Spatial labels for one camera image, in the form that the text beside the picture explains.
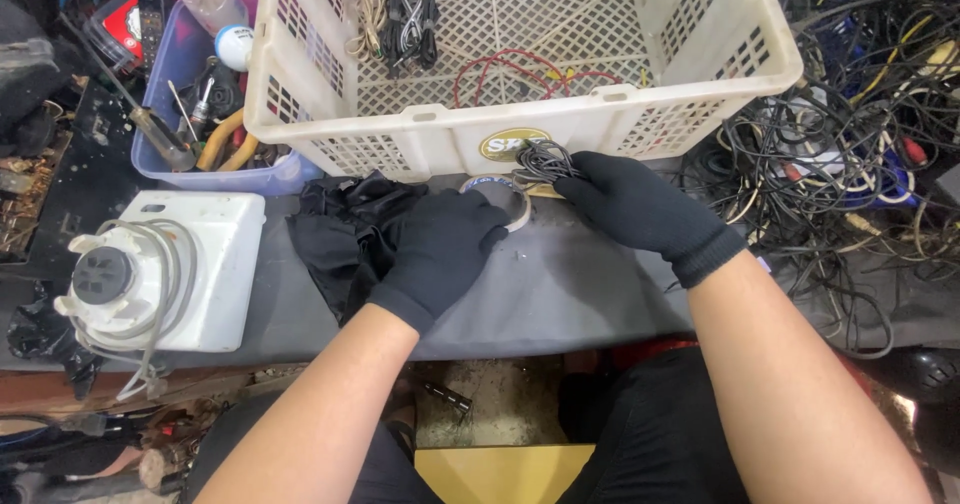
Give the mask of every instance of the leg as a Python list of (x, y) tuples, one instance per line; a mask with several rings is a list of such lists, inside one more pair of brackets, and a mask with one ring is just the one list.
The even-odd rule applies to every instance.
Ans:
[[(187, 476), (180, 499), (184, 504), (191, 504), (197, 498), (217, 467), (280, 396), (280, 392), (259, 395), (240, 403), (217, 419), (200, 443), (200, 451)], [(376, 427), (350, 504), (442, 504), (417, 474), (413, 463), (407, 459), (386, 426), (379, 423)]]
[(560, 503), (749, 503), (706, 369), (700, 348), (670, 350), (596, 398), (574, 431), (596, 450)]

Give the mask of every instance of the tape roll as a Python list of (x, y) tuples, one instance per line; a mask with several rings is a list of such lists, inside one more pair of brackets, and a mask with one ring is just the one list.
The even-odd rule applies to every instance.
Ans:
[[(486, 186), (485, 188), (485, 184), (487, 183), (498, 185)], [(500, 186), (508, 187), (510, 192), (502, 191)], [(512, 221), (506, 227), (508, 232), (515, 232), (523, 228), (530, 220), (530, 214), (533, 211), (530, 195), (517, 187), (514, 181), (508, 177), (498, 174), (472, 177), (463, 183), (460, 188), (461, 193), (467, 191), (480, 191), (487, 197), (486, 199), (489, 200), (489, 203), (507, 212), (507, 215), (510, 215), (510, 220)], [(511, 197), (515, 198), (515, 201), (509, 201)]]

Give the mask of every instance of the black glove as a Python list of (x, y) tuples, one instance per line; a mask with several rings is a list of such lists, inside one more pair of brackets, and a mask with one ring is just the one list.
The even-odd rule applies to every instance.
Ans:
[(747, 247), (707, 206), (634, 159), (581, 151), (573, 166), (588, 181), (564, 178), (554, 189), (616, 242), (660, 253), (685, 289)]
[(507, 212), (477, 191), (421, 198), (403, 221), (393, 268), (367, 301), (423, 336), (474, 285), (507, 224)]

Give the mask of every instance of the workbench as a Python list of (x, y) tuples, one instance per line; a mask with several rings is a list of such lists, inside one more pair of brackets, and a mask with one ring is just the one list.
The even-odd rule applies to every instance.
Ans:
[[(672, 165), (649, 166), (669, 169)], [(465, 178), (439, 176), (429, 185), (432, 191), (457, 188)], [(287, 234), (285, 217), (298, 207), (296, 196), (267, 199), (267, 218), (240, 348), (216, 354), (160, 353), (168, 366), (308, 362), (337, 334), (337, 322), (294, 253)], [(783, 271), (777, 278), (786, 288), (796, 271), (789, 267)], [(894, 281), (889, 273), (860, 278), (887, 310), (894, 309)], [(675, 282), (670, 265), (660, 255), (633, 251), (607, 239), (583, 224), (563, 200), (534, 198), (530, 223), (498, 244), (479, 280), (420, 341), (412, 359), (554, 354), (690, 331), (687, 292)], [(894, 314), (897, 344), (956, 338), (949, 316), (950, 288), (908, 284), (901, 290), (905, 299), (900, 304), (906, 311)], [(926, 299), (918, 309), (911, 300), (915, 301), (919, 293)], [(0, 297), (5, 298), (0, 303), (10, 304), (9, 296)], [(798, 304), (815, 326), (832, 318), (824, 298)], [(20, 302), (29, 301), (27, 297)], [(930, 309), (938, 306), (942, 311)], [(6, 315), (0, 308), (0, 321), (9, 321)], [(861, 340), (880, 346), (884, 341), (882, 328), (869, 323), (875, 315), (868, 307), (863, 308), (867, 324)], [(834, 340), (841, 344), (842, 337), (837, 334)], [(54, 364), (18, 360), (6, 348), (0, 349), (0, 369), (61, 370)], [(103, 369), (126, 371), (131, 367), (111, 362)]]

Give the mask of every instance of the blue plastic container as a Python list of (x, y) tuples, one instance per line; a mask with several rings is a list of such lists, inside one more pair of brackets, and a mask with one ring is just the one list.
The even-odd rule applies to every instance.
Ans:
[[(257, 1), (243, 0), (252, 18), (257, 13)], [(207, 58), (214, 55), (213, 39), (181, 2), (174, 6), (167, 21), (143, 105), (152, 108), (168, 126), (176, 129), (181, 114), (174, 106), (173, 92), (167, 81), (173, 81), (177, 89), (190, 85), (203, 72)], [(280, 196), (299, 193), (307, 181), (323, 175), (316, 165), (295, 151), (270, 168), (174, 173), (140, 131), (133, 139), (131, 156), (133, 166), (144, 176), (187, 191), (255, 192), (263, 196)]]

